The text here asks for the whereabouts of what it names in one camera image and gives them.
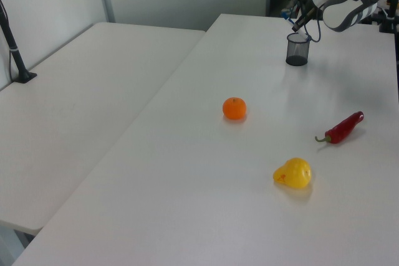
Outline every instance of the red chili pepper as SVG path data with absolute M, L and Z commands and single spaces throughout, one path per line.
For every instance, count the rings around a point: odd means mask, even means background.
M 345 139 L 350 132 L 355 128 L 357 124 L 359 124 L 364 119 L 364 114 L 362 112 L 356 112 L 346 120 L 341 121 L 337 126 L 332 128 L 331 130 L 324 133 L 325 138 L 319 140 L 317 136 L 315 136 L 316 141 L 319 143 L 326 141 L 328 143 L 340 143 L 343 139 Z

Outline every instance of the orange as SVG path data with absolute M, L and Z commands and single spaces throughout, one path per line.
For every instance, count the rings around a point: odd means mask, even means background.
M 230 120 L 239 120 L 245 116 L 246 112 L 247 105 L 243 99 L 233 97 L 223 103 L 223 113 Z

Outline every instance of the table surface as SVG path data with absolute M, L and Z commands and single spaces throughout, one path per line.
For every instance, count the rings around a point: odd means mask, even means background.
M 323 26 L 291 67 L 290 31 L 221 15 L 15 266 L 398 265 L 393 36 Z M 244 121 L 224 119 L 229 97 Z M 315 142 L 359 110 L 344 142 Z M 273 182 L 292 157 L 305 189 Z
M 36 234 L 204 32 L 99 23 L 0 92 L 0 225 Z

